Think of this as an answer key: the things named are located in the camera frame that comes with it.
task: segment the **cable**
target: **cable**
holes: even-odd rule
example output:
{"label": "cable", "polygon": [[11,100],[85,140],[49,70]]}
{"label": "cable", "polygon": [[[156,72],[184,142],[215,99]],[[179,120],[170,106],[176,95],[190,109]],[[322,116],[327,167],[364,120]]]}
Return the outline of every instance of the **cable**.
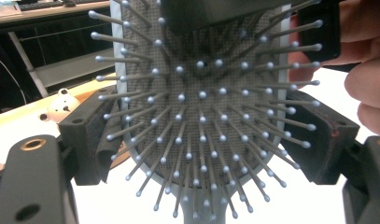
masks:
{"label": "cable", "polygon": [[14,80],[15,84],[18,86],[20,92],[21,92],[21,97],[23,98],[23,102],[25,105],[27,105],[27,101],[26,101],[26,97],[24,96],[24,92],[23,90],[21,89],[21,85],[19,85],[17,79],[12,75],[12,73],[8,70],[8,68],[6,67],[6,65],[1,62],[0,60],[0,64],[3,65],[3,67],[7,70],[7,72],[9,73],[9,75],[11,76],[11,78]]}

